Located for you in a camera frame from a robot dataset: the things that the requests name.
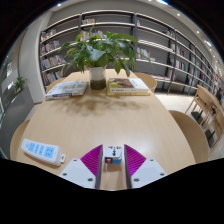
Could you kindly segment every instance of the chair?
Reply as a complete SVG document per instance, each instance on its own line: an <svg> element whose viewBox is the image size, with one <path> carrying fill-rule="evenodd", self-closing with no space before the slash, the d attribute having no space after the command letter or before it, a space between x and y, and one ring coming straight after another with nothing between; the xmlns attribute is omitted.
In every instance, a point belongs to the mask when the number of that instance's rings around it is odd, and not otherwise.
<svg viewBox="0 0 224 224"><path fill-rule="evenodd" d="M220 110L217 110L217 113L215 114L211 124L208 125L206 131L210 128L213 127L214 132L217 136L216 142L212 146L211 152L215 149L217 144L220 142L221 138L224 135L224 116Z"/></svg>
<svg viewBox="0 0 224 224"><path fill-rule="evenodd" d="M152 76L141 72L136 72L135 75L140 78L149 87L149 89L151 89L152 92L155 91L157 81Z"/></svg>
<svg viewBox="0 0 224 224"><path fill-rule="evenodd" d="M46 89L46 93L48 93L55 85L57 85L58 83L62 82L65 78L61 78L58 80L55 80L54 82L52 82Z"/></svg>
<svg viewBox="0 0 224 224"><path fill-rule="evenodd" d="M12 140L10 143L10 158L11 160L16 160L17 150L19 148L20 141L22 139L23 133L26 130L27 125L30 120L23 122L14 132Z"/></svg>
<svg viewBox="0 0 224 224"><path fill-rule="evenodd" d="M209 146L200 125L188 115L179 111L169 111L187 139L196 163L208 161Z"/></svg>
<svg viewBox="0 0 224 224"><path fill-rule="evenodd" d="M200 125L202 125L208 118L209 115L212 112L212 107L213 107L213 100L212 98L208 95L205 89L203 89L201 86L198 85L198 90L194 96L194 99L192 100L190 106L186 110L185 114L187 111L190 109L191 105L195 102L195 106L192 110L192 112L195 110L197 106L200 107L200 109L205 113L205 117L202 119Z"/></svg>

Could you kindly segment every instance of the ceiling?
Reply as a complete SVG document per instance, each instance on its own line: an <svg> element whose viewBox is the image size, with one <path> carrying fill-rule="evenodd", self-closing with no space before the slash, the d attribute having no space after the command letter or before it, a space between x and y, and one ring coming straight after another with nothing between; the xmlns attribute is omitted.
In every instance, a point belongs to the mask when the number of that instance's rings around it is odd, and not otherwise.
<svg viewBox="0 0 224 224"><path fill-rule="evenodd" d="M73 4L76 4L78 2L83 2L83 1L92 1L92 0L67 0L67 1L61 1L61 5L60 6L55 6L55 7L51 8L51 11L56 12L58 10L61 10L62 8L65 8L65 7L69 6L69 5L73 5ZM161 4L161 3L157 2L156 0L151 0L151 1L150 0L136 0L136 1L144 2L146 4L153 5L155 7L158 7L160 9L166 11L167 13L171 14L172 16L174 16L176 19L179 19L190 30L192 30L196 35L198 35L198 38L203 42L203 44L206 46L206 48L208 49L209 53L211 54L211 56L213 58L213 62L212 62L213 68L215 70L217 68L217 72L219 72L219 76L224 81L223 60L221 59L221 56L218 53L218 51L215 48L215 46L211 43L209 38L200 29L200 27L198 27L191 19L189 19L187 16L185 16L182 12L178 11L177 9L175 9L174 7L172 7L170 5ZM212 44L212 46L210 47L204 41L209 41Z"/></svg>

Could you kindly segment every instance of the green leaves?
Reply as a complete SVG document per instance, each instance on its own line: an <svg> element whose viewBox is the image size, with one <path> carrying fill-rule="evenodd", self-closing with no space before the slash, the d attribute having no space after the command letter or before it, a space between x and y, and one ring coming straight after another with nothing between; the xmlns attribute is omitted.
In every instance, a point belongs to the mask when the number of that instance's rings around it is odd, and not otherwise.
<svg viewBox="0 0 224 224"><path fill-rule="evenodd" d="M89 37L94 26L95 24L89 30ZM67 51L66 57L69 58L69 62L63 67L62 76L63 72L71 67L77 67L81 72L84 72L85 66L105 67L108 63L113 64L117 74L120 73L121 69L124 69L127 76L130 76L129 66L133 65L134 69L136 67L132 43L138 43L133 36L107 32L106 39L102 39L100 35L96 34L91 36L89 40L80 41L82 36L82 33L78 34L75 41L64 43L60 48L59 52L75 43L75 46Z"/></svg>
<svg viewBox="0 0 224 224"><path fill-rule="evenodd" d="M116 59L116 60L114 61L114 69L115 69L115 71L117 72L117 74L120 73L120 70L121 70L121 63L120 63L120 61L119 61L118 59Z"/></svg>
<svg viewBox="0 0 224 224"><path fill-rule="evenodd" d="M26 80L27 79L23 79L23 77L17 77L17 81L15 82L15 91L16 91L16 93L17 93L17 91L19 89L21 89L21 90L23 89L23 85L24 85Z"/></svg>
<svg viewBox="0 0 224 224"><path fill-rule="evenodd" d="M75 41L78 41L83 36L83 33L80 33L76 36Z"/></svg>

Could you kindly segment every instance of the plant pot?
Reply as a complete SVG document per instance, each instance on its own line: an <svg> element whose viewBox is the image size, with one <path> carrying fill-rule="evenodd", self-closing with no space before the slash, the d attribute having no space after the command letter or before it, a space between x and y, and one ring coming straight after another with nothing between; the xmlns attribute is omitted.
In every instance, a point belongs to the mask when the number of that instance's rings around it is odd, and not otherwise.
<svg viewBox="0 0 224 224"><path fill-rule="evenodd" d="M89 69L90 88L94 90L106 87L106 67L95 67Z"/></svg>

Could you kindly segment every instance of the window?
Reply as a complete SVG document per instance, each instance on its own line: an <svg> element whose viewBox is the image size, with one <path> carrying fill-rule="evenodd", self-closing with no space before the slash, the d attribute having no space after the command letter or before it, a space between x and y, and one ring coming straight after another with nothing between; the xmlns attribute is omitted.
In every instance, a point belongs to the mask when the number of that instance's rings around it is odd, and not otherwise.
<svg viewBox="0 0 224 224"><path fill-rule="evenodd" d="M0 98L0 121L2 119L3 114L4 114L4 109L3 109L2 101L1 101L1 98Z"/></svg>
<svg viewBox="0 0 224 224"><path fill-rule="evenodd" d="M12 86L13 86L13 82L11 82L11 83L8 85L8 89L10 89Z"/></svg>
<svg viewBox="0 0 224 224"><path fill-rule="evenodd" d="M7 77L12 74L12 61L7 64Z"/></svg>

